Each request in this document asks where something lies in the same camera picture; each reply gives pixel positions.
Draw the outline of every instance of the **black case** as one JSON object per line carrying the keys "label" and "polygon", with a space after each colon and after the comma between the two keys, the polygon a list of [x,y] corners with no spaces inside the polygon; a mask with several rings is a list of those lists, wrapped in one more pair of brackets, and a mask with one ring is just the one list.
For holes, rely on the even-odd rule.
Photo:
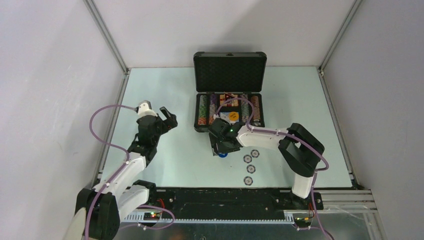
{"label": "black case", "polygon": [[[209,104],[210,95],[217,94],[217,107],[220,106],[219,95],[225,93],[247,94],[250,100],[252,96],[258,96],[260,108],[260,125],[265,127],[264,111],[262,107],[262,90],[264,81],[267,55],[258,52],[196,52],[193,57],[194,72],[196,77],[196,109],[194,115],[194,129],[199,133],[207,133],[209,128]],[[198,125],[200,96],[207,96],[206,125]],[[241,100],[238,107],[223,106],[221,112],[237,112],[241,121]]]}

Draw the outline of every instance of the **white wall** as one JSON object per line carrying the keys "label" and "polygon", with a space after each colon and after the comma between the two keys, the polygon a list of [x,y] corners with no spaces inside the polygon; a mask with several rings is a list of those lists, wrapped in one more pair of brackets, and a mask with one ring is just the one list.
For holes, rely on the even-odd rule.
{"label": "white wall", "polygon": [[424,1],[366,0],[325,69],[389,239],[423,236]]}
{"label": "white wall", "polygon": [[62,239],[122,73],[82,0],[0,9],[0,239]]}
{"label": "white wall", "polygon": [[129,67],[187,67],[197,51],[263,51],[318,66],[354,0],[97,0]]}

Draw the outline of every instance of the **white table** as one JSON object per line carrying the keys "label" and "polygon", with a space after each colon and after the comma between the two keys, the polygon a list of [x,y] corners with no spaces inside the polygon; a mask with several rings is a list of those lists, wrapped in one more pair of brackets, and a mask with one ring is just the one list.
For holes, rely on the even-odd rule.
{"label": "white table", "polygon": [[[300,123],[325,147],[323,156],[329,170],[318,174],[317,188],[351,187],[348,169],[315,67],[267,67],[263,80],[262,104],[265,126],[287,128]],[[137,179],[158,187],[186,188],[288,188],[293,172],[277,150],[257,148],[252,163],[256,172],[247,172],[243,156],[253,148],[244,147],[225,158],[212,155],[207,133],[194,129],[196,106],[195,71],[192,67],[133,68],[122,104],[137,106],[149,100],[154,111],[165,106],[175,114],[178,127],[160,138],[157,154]],[[128,148],[137,132],[137,115],[121,109],[111,142]],[[102,180],[123,161],[125,154],[111,148],[106,158]],[[246,186],[244,177],[253,184]]]}

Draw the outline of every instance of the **gray poker chip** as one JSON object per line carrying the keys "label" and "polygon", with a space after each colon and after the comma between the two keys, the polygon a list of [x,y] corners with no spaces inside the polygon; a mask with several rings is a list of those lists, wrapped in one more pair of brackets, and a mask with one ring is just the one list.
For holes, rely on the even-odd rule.
{"label": "gray poker chip", "polygon": [[252,162],[252,156],[250,156],[249,154],[244,155],[243,161],[247,164],[250,164]]}
{"label": "gray poker chip", "polygon": [[244,184],[247,186],[250,186],[253,184],[253,179],[250,176],[245,177],[243,181],[244,181]]}
{"label": "gray poker chip", "polygon": [[250,173],[250,174],[252,174],[256,171],[256,167],[253,166],[252,164],[247,165],[246,169],[247,169],[247,172]]}
{"label": "gray poker chip", "polygon": [[257,157],[259,157],[259,151],[258,151],[258,150],[256,150],[256,149],[253,149],[253,150],[250,152],[250,155],[252,156],[252,158],[257,158]]}

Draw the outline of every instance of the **case lid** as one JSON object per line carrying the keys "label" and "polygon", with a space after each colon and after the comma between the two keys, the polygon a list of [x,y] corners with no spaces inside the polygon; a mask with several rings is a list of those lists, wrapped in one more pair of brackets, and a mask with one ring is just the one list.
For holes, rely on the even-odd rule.
{"label": "case lid", "polygon": [[194,72],[198,92],[262,90],[267,55],[258,52],[197,52]]}

